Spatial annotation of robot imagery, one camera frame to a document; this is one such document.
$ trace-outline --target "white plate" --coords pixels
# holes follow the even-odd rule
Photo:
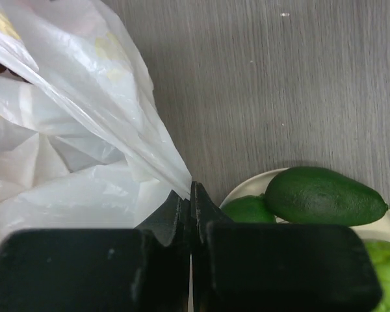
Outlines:
[[[228,196],[221,203],[220,208],[227,202],[230,202],[235,198],[240,198],[246,195],[260,195],[264,193],[270,181],[278,173],[286,169],[287,168],[268,171],[263,174],[256,175],[255,177],[252,177],[247,181],[241,183],[228,194]],[[390,242],[390,209],[379,221],[375,221],[371,224],[366,224],[364,226],[354,226],[351,228],[362,239],[378,239]]]

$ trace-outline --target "gray table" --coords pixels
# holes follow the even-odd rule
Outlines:
[[[159,114],[216,203],[245,179],[326,166],[390,203],[390,0],[106,0]]]

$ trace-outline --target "yellow print on bag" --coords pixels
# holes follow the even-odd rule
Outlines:
[[[97,37],[95,46],[97,56],[101,59],[118,60],[123,61],[126,64],[129,62],[122,44],[111,32],[108,32],[105,36]],[[119,65],[118,68],[107,71],[106,76],[111,81],[119,81],[124,77],[126,72],[127,70]]]
[[[19,35],[14,30],[10,21],[1,12],[0,12],[0,31],[9,37],[12,37],[16,40],[20,40]]]

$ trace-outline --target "white plastic bag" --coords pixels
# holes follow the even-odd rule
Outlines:
[[[0,0],[0,18],[17,34],[0,35],[0,63],[33,84],[0,77],[0,240],[31,227],[130,228],[171,189],[189,197],[116,14],[99,0]]]

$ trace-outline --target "white speck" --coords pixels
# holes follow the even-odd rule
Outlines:
[[[116,252],[116,251],[115,251],[114,249],[111,248],[111,249],[109,250],[108,254],[107,254],[107,259],[108,259],[108,260],[111,260],[115,252]]]

